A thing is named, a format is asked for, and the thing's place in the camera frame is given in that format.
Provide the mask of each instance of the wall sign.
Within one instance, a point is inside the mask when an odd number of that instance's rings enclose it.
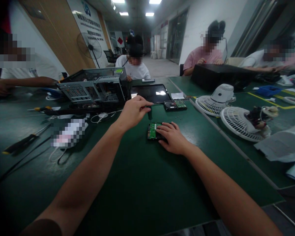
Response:
[[[79,27],[81,33],[87,33],[90,37],[96,39],[102,48],[102,55],[97,59],[100,68],[108,66],[104,50],[108,50],[107,43],[105,41],[103,29],[101,27],[97,11],[83,0],[67,0],[69,7],[72,11],[74,19]]]

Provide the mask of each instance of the glass door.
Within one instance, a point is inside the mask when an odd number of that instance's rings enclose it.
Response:
[[[179,64],[183,48],[188,10],[171,20],[169,24],[169,52],[168,59]]]

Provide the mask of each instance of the green workbench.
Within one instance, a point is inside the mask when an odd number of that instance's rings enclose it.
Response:
[[[211,92],[207,92],[201,89],[189,77],[171,77],[170,80],[177,86],[185,95],[189,96],[202,96],[210,95]],[[236,101],[231,103],[232,106],[242,107],[247,110],[252,110],[253,106],[280,106],[279,116],[273,121],[270,121],[272,133],[276,133],[282,130],[286,130],[295,125],[295,108],[294,105],[286,103],[282,100],[282,97],[290,96],[295,97],[295,93],[282,91],[278,95],[274,96],[275,103],[265,101],[265,97],[258,95],[253,90],[254,87],[264,86],[265,84],[252,82],[243,92],[236,93]],[[254,148],[253,142],[244,140],[232,133],[222,122],[220,118],[210,116],[210,119],[222,129],[224,133],[257,165],[258,168],[273,182],[273,187],[277,189],[287,188],[295,185],[295,180],[285,175],[286,171],[291,168],[294,163],[282,163],[282,162],[270,162],[264,155]]]
[[[166,78],[157,82],[164,83],[169,93],[178,92]],[[133,81],[133,85],[138,84],[140,82]],[[50,135],[50,130],[45,131],[18,155],[1,154],[5,147],[48,124],[46,115],[26,111],[37,106],[61,106],[61,102],[46,101],[44,97],[34,94],[27,99],[12,97],[0,101],[0,176]],[[186,138],[201,148],[258,205],[283,201],[190,101],[186,105],[186,111],[175,112],[166,112],[163,105],[154,105],[153,121],[176,122]],[[9,114],[7,109],[18,112]],[[26,165],[21,165],[0,184],[2,210],[17,232],[49,205],[117,117],[98,125],[89,123],[83,139],[69,149],[59,163],[48,161],[53,151],[48,141],[23,161],[29,161]],[[162,235],[219,218],[188,161],[147,140],[148,124],[145,116],[122,138],[108,178],[76,235]]]

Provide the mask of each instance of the white cloth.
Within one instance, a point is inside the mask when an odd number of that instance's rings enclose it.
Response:
[[[122,67],[124,65],[127,75],[130,75],[133,80],[151,79],[150,73],[143,62],[140,66],[133,66],[129,62],[126,63],[126,61],[127,56],[121,55],[116,61],[116,67]]]
[[[265,68],[265,67],[279,67],[279,66],[284,65],[282,61],[272,61],[272,62],[264,61],[263,60],[264,54],[265,54],[264,49],[262,49],[260,51],[256,51],[256,52],[250,54],[248,57],[246,57],[242,61],[242,63],[239,64],[238,67]]]
[[[33,68],[2,68],[1,79],[26,79],[45,76],[54,80],[61,80],[62,73],[52,64],[47,58],[35,53],[31,55],[31,61],[27,65],[33,66]]]

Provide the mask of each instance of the floor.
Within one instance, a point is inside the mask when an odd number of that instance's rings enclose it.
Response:
[[[152,78],[179,76],[179,65],[167,59],[153,60],[149,55],[143,57],[143,63],[148,68]],[[295,187],[279,190],[280,194],[285,198],[286,202],[279,203],[277,206],[295,223]],[[264,207],[263,210],[278,226],[284,235],[295,236],[295,226],[289,222],[286,217],[280,213],[274,206]],[[222,220],[216,222],[220,235],[230,236]],[[203,226],[197,226],[185,229],[167,236],[204,236]]]

